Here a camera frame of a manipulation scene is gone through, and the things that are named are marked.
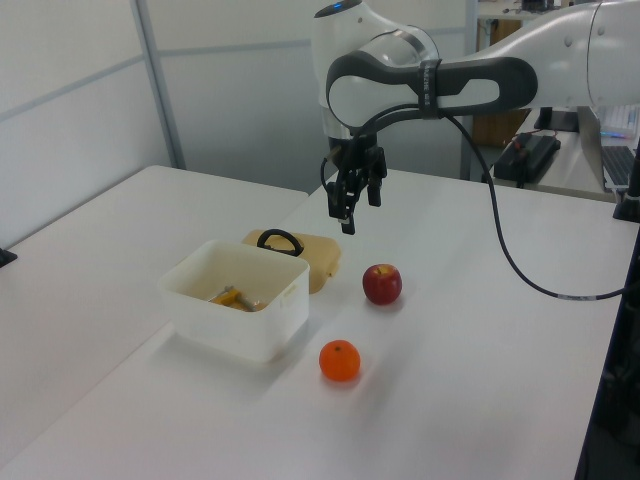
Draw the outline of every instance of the white robot link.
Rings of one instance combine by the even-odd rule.
[[[344,0],[313,20],[313,63],[330,153],[329,214],[355,232],[367,187],[380,205],[386,176],[376,133],[409,119],[520,108],[640,103],[640,1],[574,6],[541,15],[490,48],[441,60],[423,30],[394,23],[362,0]]]

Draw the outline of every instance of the white plastic container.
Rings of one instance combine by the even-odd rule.
[[[227,286],[268,305],[244,312],[208,301]],[[309,264],[239,243],[205,243],[158,288],[179,335],[258,362],[280,353],[309,317]]]

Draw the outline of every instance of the apple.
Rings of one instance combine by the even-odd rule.
[[[373,265],[362,276],[362,288],[367,298],[376,305],[393,303],[402,291],[400,272],[393,265]]]

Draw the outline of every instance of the white wall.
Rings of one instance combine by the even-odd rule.
[[[170,164],[131,7],[0,2],[0,246]]]
[[[328,153],[310,25],[327,0],[140,0],[178,155],[189,170],[313,191]],[[474,0],[372,0],[426,29],[445,58],[475,46]],[[389,168],[459,177],[461,136],[444,122],[380,135]]]

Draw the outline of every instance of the orange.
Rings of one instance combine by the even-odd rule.
[[[320,351],[320,370],[336,382],[347,382],[355,378],[360,370],[358,349],[346,340],[334,340]]]

